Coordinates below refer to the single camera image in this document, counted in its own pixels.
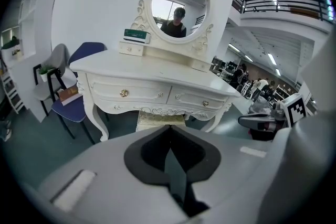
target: round mirror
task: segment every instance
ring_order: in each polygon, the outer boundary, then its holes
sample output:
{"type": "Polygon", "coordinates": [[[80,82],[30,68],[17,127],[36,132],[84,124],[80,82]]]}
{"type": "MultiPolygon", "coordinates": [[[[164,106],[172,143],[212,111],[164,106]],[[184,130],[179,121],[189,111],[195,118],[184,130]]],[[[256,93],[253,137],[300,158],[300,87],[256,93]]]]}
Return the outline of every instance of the round mirror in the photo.
{"type": "Polygon", "coordinates": [[[201,26],[206,16],[206,0],[152,0],[152,15],[166,35],[183,38],[201,26]]]}

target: table leg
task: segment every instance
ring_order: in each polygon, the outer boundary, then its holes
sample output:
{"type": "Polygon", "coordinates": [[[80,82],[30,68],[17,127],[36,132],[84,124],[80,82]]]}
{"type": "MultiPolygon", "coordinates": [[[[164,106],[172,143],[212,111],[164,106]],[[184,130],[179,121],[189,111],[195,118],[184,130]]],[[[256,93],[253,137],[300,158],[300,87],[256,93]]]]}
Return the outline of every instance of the table leg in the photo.
{"type": "Polygon", "coordinates": [[[100,141],[106,141],[109,138],[109,131],[98,114],[97,106],[94,103],[84,103],[84,108],[89,120],[101,131],[100,141]]]}
{"type": "Polygon", "coordinates": [[[206,123],[206,125],[201,129],[201,131],[207,133],[212,131],[219,124],[223,114],[230,109],[233,100],[234,98],[227,99],[224,105],[221,107],[221,109],[218,110],[217,114],[206,123]]]}

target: drawer knob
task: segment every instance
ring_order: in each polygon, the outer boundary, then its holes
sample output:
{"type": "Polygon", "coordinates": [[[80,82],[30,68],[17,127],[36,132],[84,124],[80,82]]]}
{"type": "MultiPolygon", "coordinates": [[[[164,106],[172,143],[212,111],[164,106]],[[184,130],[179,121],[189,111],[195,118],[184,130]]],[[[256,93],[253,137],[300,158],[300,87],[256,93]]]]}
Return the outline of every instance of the drawer knob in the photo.
{"type": "Polygon", "coordinates": [[[121,97],[127,97],[127,96],[128,96],[128,90],[122,90],[122,91],[120,92],[120,96],[121,96],[121,97]]]}

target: book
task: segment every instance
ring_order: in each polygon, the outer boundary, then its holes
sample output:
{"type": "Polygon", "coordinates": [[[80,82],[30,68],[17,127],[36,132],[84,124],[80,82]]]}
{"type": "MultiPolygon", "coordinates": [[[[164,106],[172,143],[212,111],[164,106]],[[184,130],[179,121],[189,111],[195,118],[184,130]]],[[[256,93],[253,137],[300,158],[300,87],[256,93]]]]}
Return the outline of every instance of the book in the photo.
{"type": "Polygon", "coordinates": [[[62,105],[67,105],[68,103],[80,98],[82,95],[78,93],[77,85],[74,85],[68,89],[65,89],[59,93],[59,100],[62,105]]]}
{"type": "Polygon", "coordinates": [[[146,31],[134,29],[125,29],[124,31],[124,40],[148,44],[150,42],[150,38],[151,34],[146,31]]]}

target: black opening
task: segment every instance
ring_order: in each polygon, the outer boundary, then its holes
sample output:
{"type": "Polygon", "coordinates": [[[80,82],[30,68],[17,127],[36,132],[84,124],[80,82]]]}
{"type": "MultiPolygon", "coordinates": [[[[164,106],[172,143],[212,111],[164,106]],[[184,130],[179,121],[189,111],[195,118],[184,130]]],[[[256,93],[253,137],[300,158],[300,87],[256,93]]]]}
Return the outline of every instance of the black opening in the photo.
{"type": "Polygon", "coordinates": [[[166,125],[131,144],[125,151],[124,162],[141,182],[166,186],[170,190],[171,179],[165,173],[170,149],[186,173],[184,197],[176,194],[172,197],[191,217],[209,208],[195,199],[191,184],[209,179],[219,166],[221,155],[214,145],[176,126],[166,125]]]}

